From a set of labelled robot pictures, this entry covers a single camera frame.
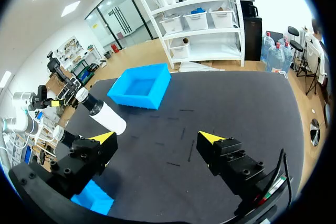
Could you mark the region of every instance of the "black table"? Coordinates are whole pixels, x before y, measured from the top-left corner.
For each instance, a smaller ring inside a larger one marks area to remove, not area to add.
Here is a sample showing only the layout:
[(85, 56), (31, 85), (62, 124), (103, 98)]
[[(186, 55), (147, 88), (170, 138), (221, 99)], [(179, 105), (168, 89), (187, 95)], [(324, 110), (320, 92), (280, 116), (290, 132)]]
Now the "black table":
[[(220, 223), (234, 216), (241, 199), (208, 170), (196, 150), (198, 131), (234, 137), (265, 173), (281, 148), (298, 191), (303, 167), (303, 130), (288, 80), (250, 71), (173, 73), (160, 108), (116, 105), (107, 92), (115, 82), (97, 82), (90, 93), (106, 101), (128, 124), (119, 149), (96, 183), (113, 199), (110, 216), (141, 221)], [(66, 128), (92, 137), (108, 132), (79, 105)], [(68, 153), (61, 143), (56, 156)], [(278, 207), (284, 209), (288, 193)]]

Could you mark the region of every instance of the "ceiling light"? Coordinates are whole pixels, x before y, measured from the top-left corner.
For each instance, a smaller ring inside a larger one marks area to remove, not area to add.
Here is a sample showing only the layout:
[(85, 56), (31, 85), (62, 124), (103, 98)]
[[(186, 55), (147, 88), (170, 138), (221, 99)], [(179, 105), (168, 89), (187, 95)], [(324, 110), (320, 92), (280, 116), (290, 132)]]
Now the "ceiling light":
[(80, 3), (80, 1), (77, 1), (77, 2), (72, 3), (71, 5), (67, 5), (64, 8), (61, 17), (64, 17), (65, 15), (67, 15), (69, 13), (72, 13), (74, 10), (76, 10), (76, 8), (79, 5), (79, 3)]
[(6, 71), (4, 76), (2, 76), (2, 79), (0, 81), (0, 88), (4, 88), (6, 86), (7, 81), (9, 80), (10, 76), (12, 75), (11, 72)]

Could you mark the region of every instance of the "screw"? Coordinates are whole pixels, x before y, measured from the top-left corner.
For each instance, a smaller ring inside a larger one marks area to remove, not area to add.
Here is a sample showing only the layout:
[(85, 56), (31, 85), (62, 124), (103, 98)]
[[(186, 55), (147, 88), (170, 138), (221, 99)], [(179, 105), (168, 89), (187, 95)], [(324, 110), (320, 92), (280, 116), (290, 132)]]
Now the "screw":
[(35, 178), (36, 177), (36, 174), (35, 173), (29, 173), (29, 178), (30, 179), (33, 179), (33, 178)]
[(229, 160), (232, 160), (233, 159), (233, 155), (232, 154), (227, 154), (226, 155), (226, 159), (229, 161)]
[(64, 174), (67, 176), (67, 175), (70, 175), (72, 173), (71, 169), (70, 168), (65, 168), (64, 169)]
[(86, 153), (80, 154), (80, 157), (85, 161), (88, 158), (88, 155)]
[(20, 180), (20, 183), (21, 183), (21, 185), (25, 186), (25, 185), (27, 185), (27, 180), (25, 178), (22, 178)]
[(264, 163), (263, 163), (262, 161), (259, 161), (259, 162), (257, 163), (257, 166), (258, 166), (260, 169), (262, 169), (262, 168), (264, 167)]
[(74, 157), (74, 156), (75, 156), (75, 151), (71, 149), (71, 150), (69, 151), (69, 156), (70, 156), (70, 157)]
[(56, 161), (51, 161), (50, 162), (50, 167), (51, 167), (51, 169), (53, 169), (53, 170), (58, 170), (58, 164), (57, 164), (57, 162)]
[(244, 169), (244, 170), (242, 171), (242, 174), (243, 174), (244, 176), (248, 176), (248, 175), (250, 175), (250, 171), (249, 171), (248, 169)]

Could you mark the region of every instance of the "person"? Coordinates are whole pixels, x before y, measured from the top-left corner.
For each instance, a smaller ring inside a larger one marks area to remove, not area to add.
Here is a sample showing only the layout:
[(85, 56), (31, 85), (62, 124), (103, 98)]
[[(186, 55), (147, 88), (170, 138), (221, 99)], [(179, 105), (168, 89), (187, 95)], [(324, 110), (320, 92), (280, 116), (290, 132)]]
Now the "person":
[(322, 42), (322, 27), (320, 26), (320, 23), (316, 19), (311, 20), (311, 26), (313, 27), (313, 35), (316, 39), (319, 40), (319, 42)]
[(327, 73), (327, 76), (325, 77), (323, 83), (320, 85), (321, 87), (321, 91), (322, 91), (322, 95), (325, 101), (325, 107), (324, 107), (324, 120), (325, 120), (325, 124), (328, 127), (328, 125), (330, 124), (330, 106), (333, 105), (332, 103), (332, 96), (331, 96), (331, 79), (329, 78), (330, 75), (328, 75), (328, 73), (330, 73), (330, 62), (329, 62), (329, 57), (327, 54), (327, 48), (323, 43), (323, 35), (322, 35), (322, 26), (320, 25), (320, 23), (317, 21), (317, 19), (312, 19), (311, 21), (311, 25), (313, 27), (313, 35), (314, 37), (320, 42), (320, 45), (323, 49), (324, 52), (324, 70)]

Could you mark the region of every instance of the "black cabinet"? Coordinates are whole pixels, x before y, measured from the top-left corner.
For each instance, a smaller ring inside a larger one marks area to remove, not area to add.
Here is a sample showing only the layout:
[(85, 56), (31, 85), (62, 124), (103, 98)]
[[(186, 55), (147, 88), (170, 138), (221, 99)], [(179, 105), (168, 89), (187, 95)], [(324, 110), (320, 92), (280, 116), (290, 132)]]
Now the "black cabinet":
[(245, 30), (245, 60), (260, 61), (263, 21), (259, 17), (243, 17)]

